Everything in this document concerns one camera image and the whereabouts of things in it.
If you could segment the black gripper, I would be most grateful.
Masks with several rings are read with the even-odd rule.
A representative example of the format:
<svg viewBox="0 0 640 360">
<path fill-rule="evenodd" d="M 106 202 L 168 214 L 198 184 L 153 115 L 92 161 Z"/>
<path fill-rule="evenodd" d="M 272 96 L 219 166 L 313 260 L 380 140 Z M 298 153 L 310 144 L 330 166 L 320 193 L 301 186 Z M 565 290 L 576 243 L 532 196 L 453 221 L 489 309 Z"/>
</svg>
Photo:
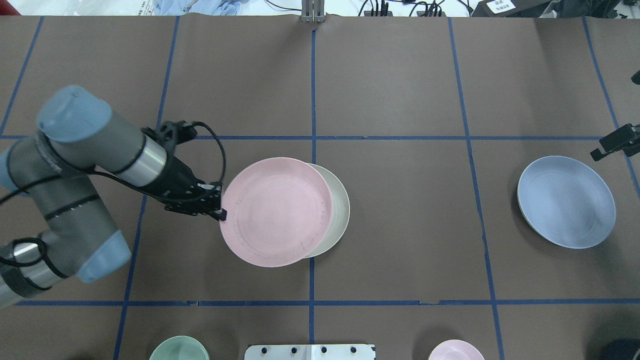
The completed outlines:
<svg viewBox="0 0 640 360">
<path fill-rule="evenodd" d="M 225 221 L 227 211 L 217 197 L 217 183 L 206 183 L 167 150 L 142 151 L 142 193 L 183 215 L 208 215 Z"/>
</svg>

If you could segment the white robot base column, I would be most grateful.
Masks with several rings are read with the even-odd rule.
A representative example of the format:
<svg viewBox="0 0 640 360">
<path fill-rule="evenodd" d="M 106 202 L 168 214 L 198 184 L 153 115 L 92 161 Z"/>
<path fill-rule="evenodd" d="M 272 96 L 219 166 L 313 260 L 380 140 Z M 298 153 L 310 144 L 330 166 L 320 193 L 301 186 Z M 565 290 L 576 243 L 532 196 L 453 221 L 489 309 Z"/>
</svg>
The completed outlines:
<svg viewBox="0 0 640 360">
<path fill-rule="evenodd" d="M 261 344 L 247 347 L 245 360 L 375 360 L 373 344 Z"/>
</svg>

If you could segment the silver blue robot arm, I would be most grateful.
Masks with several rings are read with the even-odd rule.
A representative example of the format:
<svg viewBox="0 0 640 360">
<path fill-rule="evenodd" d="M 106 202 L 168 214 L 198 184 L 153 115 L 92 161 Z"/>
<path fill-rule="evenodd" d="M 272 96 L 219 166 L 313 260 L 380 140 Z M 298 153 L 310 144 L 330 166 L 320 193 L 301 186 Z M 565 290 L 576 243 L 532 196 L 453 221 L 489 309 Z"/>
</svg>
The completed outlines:
<svg viewBox="0 0 640 360">
<path fill-rule="evenodd" d="M 105 177 L 155 199 L 176 214 L 224 221 L 223 182 L 207 183 L 176 157 L 203 121 L 165 121 L 137 128 L 78 85 L 59 89 L 39 110 L 38 130 L 1 155 L 1 185 L 9 199 L 30 197 L 48 225 L 1 247 L 1 307 L 44 294 L 70 277 L 93 283 L 126 265 L 132 253 L 91 181 Z"/>
</svg>

